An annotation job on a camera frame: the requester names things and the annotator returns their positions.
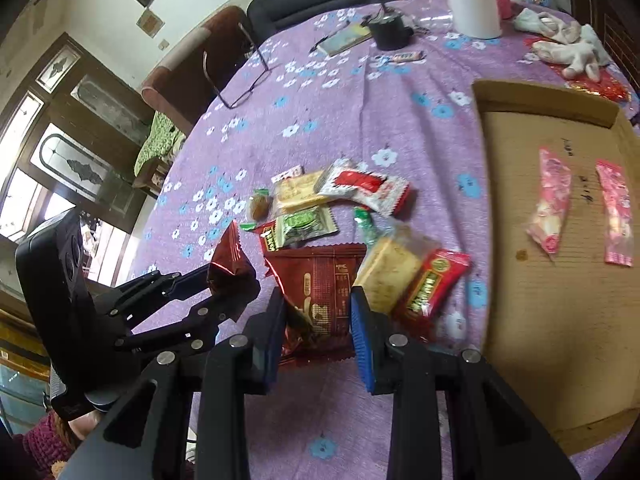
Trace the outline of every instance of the wooden door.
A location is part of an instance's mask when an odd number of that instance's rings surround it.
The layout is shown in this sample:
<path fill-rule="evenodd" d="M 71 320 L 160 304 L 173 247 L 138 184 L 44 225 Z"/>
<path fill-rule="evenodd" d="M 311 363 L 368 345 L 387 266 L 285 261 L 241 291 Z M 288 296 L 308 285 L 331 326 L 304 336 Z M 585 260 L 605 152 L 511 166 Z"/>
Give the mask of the wooden door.
<path fill-rule="evenodd" d="M 55 54 L 49 54 L 48 68 L 34 88 L 46 104 L 17 166 L 92 216 L 130 233 L 145 200 L 132 187 L 133 166 L 153 110 L 69 38 L 61 38 L 50 52 Z M 66 52 L 67 61 L 78 57 L 47 88 L 42 81 L 55 72 L 60 52 Z"/>

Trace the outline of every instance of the eyeglasses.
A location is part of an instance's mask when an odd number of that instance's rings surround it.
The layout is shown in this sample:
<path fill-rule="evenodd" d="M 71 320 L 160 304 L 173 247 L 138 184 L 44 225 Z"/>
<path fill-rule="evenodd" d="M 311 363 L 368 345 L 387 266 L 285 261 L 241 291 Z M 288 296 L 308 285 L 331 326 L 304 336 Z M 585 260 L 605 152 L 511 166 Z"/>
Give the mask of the eyeglasses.
<path fill-rule="evenodd" d="M 229 108 L 230 110 L 232 108 L 237 108 L 242 103 L 244 103 L 249 98 L 251 93 L 254 91 L 255 87 L 258 86 L 265 79 L 267 79 L 267 77 L 269 76 L 269 74 L 271 72 L 271 69 L 269 68 L 269 65 L 267 64 L 267 61 L 264 59 L 264 56 L 260 52 L 260 49 L 254 43 L 254 40 L 252 40 L 251 36 L 246 31 L 246 29 L 242 26 L 242 23 L 238 23 L 238 27 L 240 28 L 242 33 L 246 36 L 246 38 L 249 40 L 249 43 L 251 43 L 253 52 L 255 52 L 258 55 L 258 57 L 260 58 L 260 62 L 262 62 L 263 70 L 262 70 L 262 73 L 257 77 L 257 79 L 251 84 L 251 86 L 249 86 L 249 89 L 246 92 L 244 92 L 238 99 L 233 101 L 231 104 L 229 104 L 222 97 L 222 94 L 220 93 L 220 90 L 218 89 L 218 87 L 215 85 L 215 83 L 209 77 L 209 73 L 207 72 L 207 51 L 204 51 L 204 53 L 202 54 L 202 70 L 204 72 L 204 77 L 207 78 L 207 81 L 209 81 L 209 84 L 213 88 L 213 91 L 216 93 L 216 96 L 220 98 L 220 101 L 222 102 L 222 104 L 225 105 L 225 107 Z"/>

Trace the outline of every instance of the red snack package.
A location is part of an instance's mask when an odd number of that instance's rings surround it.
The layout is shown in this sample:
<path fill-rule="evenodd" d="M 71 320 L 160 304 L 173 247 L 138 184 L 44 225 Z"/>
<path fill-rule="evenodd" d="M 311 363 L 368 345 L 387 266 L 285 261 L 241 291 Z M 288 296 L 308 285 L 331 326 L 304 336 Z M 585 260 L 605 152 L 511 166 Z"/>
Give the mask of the red snack package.
<path fill-rule="evenodd" d="M 235 220 L 226 228 L 213 252 L 207 282 L 213 296 L 234 294 L 239 288 L 255 287 L 257 284 L 254 266 L 240 246 L 240 233 Z M 226 316 L 237 321 L 243 310 L 244 307 L 237 308 L 233 312 L 227 312 Z"/>
<path fill-rule="evenodd" d="M 323 196 L 348 198 L 391 216 L 406 201 L 409 182 L 400 176 L 357 170 L 351 159 L 340 158 L 322 172 L 314 191 Z"/>
<path fill-rule="evenodd" d="M 422 264 L 422 270 L 393 310 L 397 319 L 414 336 L 427 338 L 431 319 L 460 276 L 471 266 L 471 256 L 436 249 Z"/>
<path fill-rule="evenodd" d="M 364 244 L 339 244 L 265 254 L 289 303 L 281 364 L 353 357 L 349 300 L 366 252 Z"/>
<path fill-rule="evenodd" d="M 571 170 L 548 149 L 540 148 L 540 198 L 527 233 L 551 259 L 558 252 L 570 195 Z"/>
<path fill-rule="evenodd" d="M 607 237 L 604 261 L 632 267 L 634 262 L 634 234 L 632 231 L 631 201 L 622 168 L 598 160 L 596 171 L 600 177 L 604 207 L 607 212 Z"/>

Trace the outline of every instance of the glass window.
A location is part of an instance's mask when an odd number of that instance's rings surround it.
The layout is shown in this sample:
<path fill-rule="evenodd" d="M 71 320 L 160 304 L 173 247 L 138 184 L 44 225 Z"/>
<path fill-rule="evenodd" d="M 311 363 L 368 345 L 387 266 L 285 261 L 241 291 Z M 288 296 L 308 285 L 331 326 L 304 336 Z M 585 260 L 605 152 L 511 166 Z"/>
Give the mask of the glass window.
<path fill-rule="evenodd" d="M 40 73 L 37 79 L 38 83 L 47 92 L 53 92 L 78 59 L 80 59 L 80 55 L 70 46 L 65 45 Z"/>
<path fill-rule="evenodd" d="M 0 235 L 16 241 L 27 234 L 31 216 L 44 188 L 27 174 L 15 170 L 0 212 Z"/>
<path fill-rule="evenodd" d="M 71 190 L 126 214 L 134 190 L 110 164 L 90 152 L 55 124 L 49 124 L 31 163 Z"/>
<path fill-rule="evenodd" d="M 12 170 L 18 157 L 20 144 L 40 108 L 42 108 L 42 101 L 29 92 L 0 137 L 0 186 Z"/>
<path fill-rule="evenodd" d="M 145 126 L 135 113 L 101 88 L 91 76 L 84 76 L 71 95 L 127 139 L 139 146 L 144 144 L 149 126 Z"/>
<path fill-rule="evenodd" d="M 54 193 L 49 199 L 47 209 L 44 211 L 44 219 L 49 220 L 63 211 L 68 211 L 73 206 L 69 200 L 62 198 L 58 193 Z"/>

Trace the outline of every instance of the pink candy wrapper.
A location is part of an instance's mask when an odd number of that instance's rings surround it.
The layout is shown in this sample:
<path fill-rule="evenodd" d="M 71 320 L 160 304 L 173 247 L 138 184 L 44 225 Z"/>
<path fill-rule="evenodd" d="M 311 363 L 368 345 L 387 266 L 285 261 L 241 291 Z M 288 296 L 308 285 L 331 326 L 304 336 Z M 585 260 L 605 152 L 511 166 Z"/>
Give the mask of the pink candy wrapper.
<path fill-rule="evenodd" d="M 540 199 L 527 233 L 551 259 L 558 252 L 570 195 L 571 170 L 548 149 L 540 148 Z"/>
<path fill-rule="evenodd" d="M 634 256 L 634 234 L 629 190 L 622 175 L 622 168 L 606 160 L 598 160 L 596 171 L 600 178 L 607 213 L 604 261 L 608 264 L 631 267 Z"/>

